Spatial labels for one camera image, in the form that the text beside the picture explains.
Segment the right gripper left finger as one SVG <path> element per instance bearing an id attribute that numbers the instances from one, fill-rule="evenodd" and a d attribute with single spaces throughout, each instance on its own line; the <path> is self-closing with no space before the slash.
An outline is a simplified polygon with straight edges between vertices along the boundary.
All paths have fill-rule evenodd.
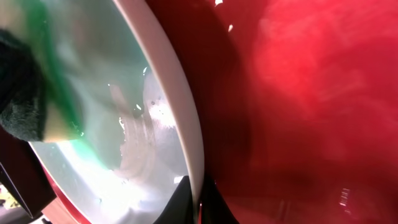
<path id="1" fill-rule="evenodd" d="M 161 213 L 161 224 L 194 224 L 192 191 L 187 175 L 182 178 Z"/>

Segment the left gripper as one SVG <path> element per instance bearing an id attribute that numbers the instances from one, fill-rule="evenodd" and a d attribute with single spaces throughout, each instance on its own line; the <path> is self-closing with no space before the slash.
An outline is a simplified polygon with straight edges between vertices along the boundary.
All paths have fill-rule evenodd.
<path id="1" fill-rule="evenodd" d="M 40 161 L 28 142 L 1 130 L 1 183 L 31 218 L 54 201 Z"/>

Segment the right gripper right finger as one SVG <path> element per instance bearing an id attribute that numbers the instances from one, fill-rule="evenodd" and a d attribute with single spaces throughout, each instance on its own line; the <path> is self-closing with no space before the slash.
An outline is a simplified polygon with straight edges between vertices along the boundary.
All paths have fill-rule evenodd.
<path id="1" fill-rule="evenodd" d="M 213 179 L 204 179 L 200 199 L 201 224 L 239 224 Z"/>

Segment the green yellow sponge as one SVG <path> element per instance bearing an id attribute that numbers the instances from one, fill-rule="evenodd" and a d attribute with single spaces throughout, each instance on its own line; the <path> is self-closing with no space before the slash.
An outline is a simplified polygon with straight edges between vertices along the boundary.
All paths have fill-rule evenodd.
<path id="1" fill-rule="evenodd" d="M 81 138 L 42 1 L 1 1 L 1 128 L 27 142 Z"/>

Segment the plate with green stain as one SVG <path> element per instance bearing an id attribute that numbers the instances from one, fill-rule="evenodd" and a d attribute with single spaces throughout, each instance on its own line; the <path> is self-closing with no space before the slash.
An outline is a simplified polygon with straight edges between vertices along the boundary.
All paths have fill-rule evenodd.
<path id="1" fill-rule="evenodd" d="M 28 142 L 90 223 L 161 223 L 184 176 L 198 219 L 203 140 L 185 73 L 145 1 L 42 1 L 81 138 Z"/>

